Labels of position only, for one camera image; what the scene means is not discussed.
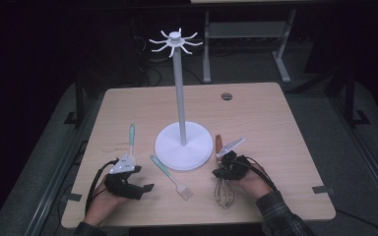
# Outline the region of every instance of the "table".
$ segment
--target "table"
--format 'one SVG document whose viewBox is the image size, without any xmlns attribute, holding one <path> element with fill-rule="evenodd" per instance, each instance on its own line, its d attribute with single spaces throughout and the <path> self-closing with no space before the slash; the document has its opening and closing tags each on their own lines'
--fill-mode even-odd
<svg viewBox="0 0 378 236">
<path fill-rule="evenodd" d="M 205 46 L 203 55 L 204 83 L 211 82 L 211 67 L 209 57 L 210 38 L 233 38 L 233 37 L 278 37 L 281 44 L 278 50 L 273 51 L 273 59 L 278 67 L 282 81 L 290 83 L 290 76 L 284 66 L 283 55 L 289 38 L 290 30 L 296 10 L 290 10 L 287 21 L 277 22 L 232 22 L 232 23 L 210 23 L 209 12 L 205 17 Z"/>
<path fill-rule="evenodd" d="M 223 100 L 225 92 L 232 100 Z M 282 192 L 287 205 L 305 220 L 335 216 L 327 193 L 315 194 L 323 186 L 305 141 L 295 123 L 280 86 L 276 83 L 185 86 L 186 120 L 204 126 L 224 144 L 244 137 L 235 149 L 261 163 Z M 106 92 L 84 155 L 72 194 L 62 218 L 65 227 L 76 227 L 84 217 L 86 197 L 98 169 L 109 160 L 128 152 L 130 124 L 136 126 L 134 154 L 143 169 L 129 178 L 131 184 L 155 183 L 140 201 L 131 201 L 112 214 L 106 226 L 190 225 L 263 221 L 262 216 L 240 189 L 234 188 L 235 202 L 222 209 L 215 202 L 217 163 L 213 151 L 209 160 L 191 171 L 172 174 L 194 192 L 185 202 L 174 184 L 152 163 L 158 133 L 178 120 L 174 87 L 116 88 Z"/>
</svg>

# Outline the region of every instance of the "brush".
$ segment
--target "brush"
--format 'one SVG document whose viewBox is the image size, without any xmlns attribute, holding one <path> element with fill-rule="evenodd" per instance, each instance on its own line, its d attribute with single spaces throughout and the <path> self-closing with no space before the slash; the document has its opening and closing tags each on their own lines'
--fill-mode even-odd
<svg viewBox="0 0 378 236">
<path fill-rule="evenodd" d="M 168 172 L 168 170 L 165 168 L 163 163 L 160 162 L 157 156 L 150 155 L 150 159 L 155 163 L 155 165 L 176 185 L 177 193 L 185 200 L 188 201 L 190 197 L 193 196 L 192 191 L 182 183 L 179 183 L 171 174 Z"/>
</svg>

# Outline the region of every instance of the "bristles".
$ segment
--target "bristles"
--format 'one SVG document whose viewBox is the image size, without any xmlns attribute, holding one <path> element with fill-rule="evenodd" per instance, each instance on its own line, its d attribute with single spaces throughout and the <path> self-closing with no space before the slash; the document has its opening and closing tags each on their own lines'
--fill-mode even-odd
<svg viewBox="0 0 378 236">
<path fill-rule="evenodd" d="M 193 196 L 192 191 L 187 187 L 184 190 L 178 192 L 185 201 L 188 201 Z"/>
</svg>

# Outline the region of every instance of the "hole in table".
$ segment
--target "hole in table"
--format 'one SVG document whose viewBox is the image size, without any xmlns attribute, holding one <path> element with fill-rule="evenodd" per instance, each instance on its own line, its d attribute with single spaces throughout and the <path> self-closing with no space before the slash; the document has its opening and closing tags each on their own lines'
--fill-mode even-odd
<svg viewBox="0 0 378 236">
<path fill-rule="evenodd" d="M 222 100 L 231 100 L 232 94 L 229 92 L 224 92 L 223 94 L 220 95 L 220 98 L 222 98 Z"/>
</svg>

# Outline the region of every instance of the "round white base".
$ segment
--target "round white base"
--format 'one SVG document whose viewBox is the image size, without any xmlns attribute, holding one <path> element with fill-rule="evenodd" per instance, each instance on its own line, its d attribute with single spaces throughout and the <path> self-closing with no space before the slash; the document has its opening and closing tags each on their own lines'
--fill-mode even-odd
<svg viewBox="0 0 378 236">
<path fill-rule="evenodd" d="M 204 164 L 213 151 L 213 138 L 201 125 L 186 121 L 186 146 L 180 143 L 179 122 L 165 127 L 157 136 L 158 159 L 175 170 L 192 170 Z"/>
</svg>

